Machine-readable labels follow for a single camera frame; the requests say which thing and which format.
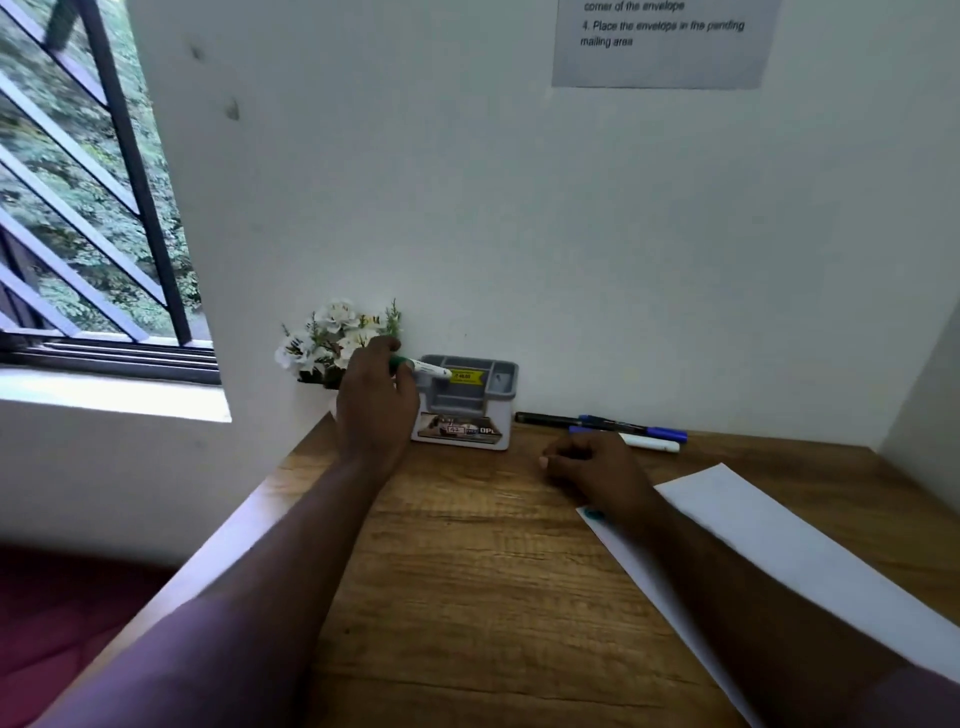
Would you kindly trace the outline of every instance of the sleeve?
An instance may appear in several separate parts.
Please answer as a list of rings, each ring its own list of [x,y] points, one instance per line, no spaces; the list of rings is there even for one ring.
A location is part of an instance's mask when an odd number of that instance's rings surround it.
[[[158,622],[34,728],[247,728],[289,715],[299,675],[229,604],[199,597]]]
[[[953,728],[960,685],[922,667],[904,667],[857,701],[842,728]]]

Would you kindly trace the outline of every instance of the person's right arm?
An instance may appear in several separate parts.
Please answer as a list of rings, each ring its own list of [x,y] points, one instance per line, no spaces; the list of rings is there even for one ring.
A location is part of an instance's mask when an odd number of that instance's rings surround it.
[[[769,726],[835,725],[871,686],[907,667],[671,506],[615,433],[563,437],[540,464],[578,486],[624,535],[655,554]]]

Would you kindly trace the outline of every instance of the tiled floor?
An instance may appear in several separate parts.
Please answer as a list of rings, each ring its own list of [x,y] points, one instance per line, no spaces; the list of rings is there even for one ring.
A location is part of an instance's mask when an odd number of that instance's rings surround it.
[[[0,546],[0,728],[23,728],[173,575]]]

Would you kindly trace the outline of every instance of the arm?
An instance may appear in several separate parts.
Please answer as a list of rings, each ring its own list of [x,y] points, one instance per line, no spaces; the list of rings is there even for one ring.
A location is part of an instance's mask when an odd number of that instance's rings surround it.
[[[161,620],[36,728],[283,725],[360,527],[410,441],[420,404],[393,338],[357,352],[338,402],[340,454],[200,596]]]
[[[540,459],[653,552],[770,726],[834,725],[902,657],[758,569],[653,487],[615,434],[564,437]]]

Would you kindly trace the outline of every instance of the wooden table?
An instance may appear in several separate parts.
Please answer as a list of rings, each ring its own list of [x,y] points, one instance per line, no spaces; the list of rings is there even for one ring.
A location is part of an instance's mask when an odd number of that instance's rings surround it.
[[[320,636],[305,725],[743,725],[670,626],[544,482],[557,430],[509,452],[414,444]],[[320,423],[108,648],[235,561],[334,458]],[[960,622],[960,519],[865,448],[694,434],[638,450],[654,483],[720,462]]]

